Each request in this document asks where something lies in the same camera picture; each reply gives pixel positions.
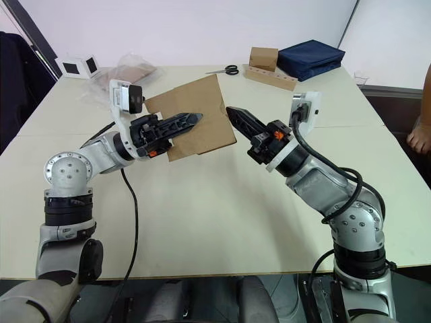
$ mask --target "white wall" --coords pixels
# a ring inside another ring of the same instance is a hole
[[[0,32],[7,32],[9,34],[20,34],[19,26],[15,25],[9,17],[8,12],[2,2],[0,2]]]
[[[361,0],[340,49],[367,84],[422,89],[431,63],[431,0]]]
[[[354,0],[20,0],[60,57],[113,66],[133,51],[155,65],[246,63],[252,45],[312,38],[337,46]]]

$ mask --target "cardboard piece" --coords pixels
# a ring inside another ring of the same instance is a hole
[[[252,47],[248,64],[259,69],[274,72],[277,66],[277,59],[278,49],[276,48]]]
[[[217,75],[198,79],[145,101],[150,113],[161,112],[163,119],[181,112],[202,113],[202,119],[189,132],[173,138],[169,161],[206,153],[236,142]]]

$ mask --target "black cable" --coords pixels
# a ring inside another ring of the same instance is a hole
[[[121,176],[123,177],[123,180],[127,185],[127,188],[130,190],[130,193],[132,194],[132,197],[133,197],[133,203],[135,204],[135,245],[133,246],[133,254],[132,254],[132,259],[130,261],[129,269],[127,269],[127,273],[126,273],[123,281],[121,282],[121,286],[117,290],[117,294],[115,295],[115,298],[112,301],[108,315],[106,316],[105,321],[104,321],[105,323],[107,323],[109,321],[109,318],[112,316],[112,313],[114,312],[114,305],[118,301],[120,294],[123,291],[124,286],[126,285],[127,279],[129,279],[130,272],[132,271],[133,264],[135,263],[136,252],[137,252],[137,239],[138,239],[138,235],[139,235],[139,213],[138,213],[138,209],[137,209],[136,194],[133,191],[133,188],[130,185],[130,183],[126,177],[126,173],[124,172],[124,168],[121,168]]]
[[[331,249],[330,251],[324,253],[314,264],[312,270],[311,270],[311,274],[310,276],[308,276],[308,283],[307,283],[307,299],[308,299],[308,304],[310,306],[310,308],[312,309],[311,314],[314,316],[315,312],[315,306],[312,302],[312,280],[314,278],[314,276],[316,275],[317,269],[318,267],[321,265],[322,261],[324,261],[324,259],[326,259],[328,256],[330,256],[331,254],[334,253],[334,249]]]
[[[358,176],[359,173],[357,171],[351,172],[352,169],[350,169],[350,168],[344,168],[344,170],[343,170],[343,168],[338,167],[332,161],[330,161],[329,159],[327,159],[325,156],[323,156],[320,153],[318,153],[317,151],[315,151],[305,141],[304,137],[302,137],[302,135],[300,134],[300,131],[299,131],[299,123],[300,123],[299,117],[300,117],[299,113],[293,113],[292,114],[292,124],[293,124],[292,130],[293,130],[293,133],[294,133],[294,136],[295,136],[296,140],[301,145],[301,147],[304,148],[310,155],[312,155],[313,157],[317,158],[318,160],[320,160],[321,162],[323,162],[325,165],[329,166],[332,170],[334,170],[338,174],[346,177],[348,180],[351,180],[352,182],[355,182],[357,184],[356,188],[358,188],[358,186],[360,185],[360,186],[363,186],[363,187],[367,188],[369,191],[373,192],[376,195],[376,198],[378,199],[378,202],[380,204],[380,208],[381,208],[381,211],[382,211],[382,218],[385,219],[386,207],[385,207],[385,202],[383,200],[383,197],[380,195],[380,193],[374,187],[372,187],[368,183],[365,183],[362,180],[362,177],[360,175]],[[353,173],[356,177],[348,174],[348,172]],[[330,215],[330,217],[333,219],[334,217],[336,217],[339,214],[341,214],[341,213],[337,212],[337,214],[335,216]],[[328,217],[326,217],[326,218],[324,218],[322,220],[322,223],[327,223],[328,220],[330,220],[330,219],[328,219]]]
[[[108,131],[109,129],[111,129],[114,126],[114,124],[115,124],[115,122],[111,122],[110,124],[107,124],[105,127],[101,128],[96,134],[94,134],[93,136],[91,136],[80,148],[82,148],[83,146],[85,146],[88,141],[91,141],[91,140],[99,137],[102,133],[105,133],[106,131]]]

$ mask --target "white device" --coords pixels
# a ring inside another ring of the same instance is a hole
[[[91,79],[100,71],[94,55],[84,59],[75,57],[57,57],[55,62],[65,77]]]

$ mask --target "blue box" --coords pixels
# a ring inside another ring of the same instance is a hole
[[[278,52],[277,66],[298,81],[341,66],[345,52],[316,40],[309,40]]]

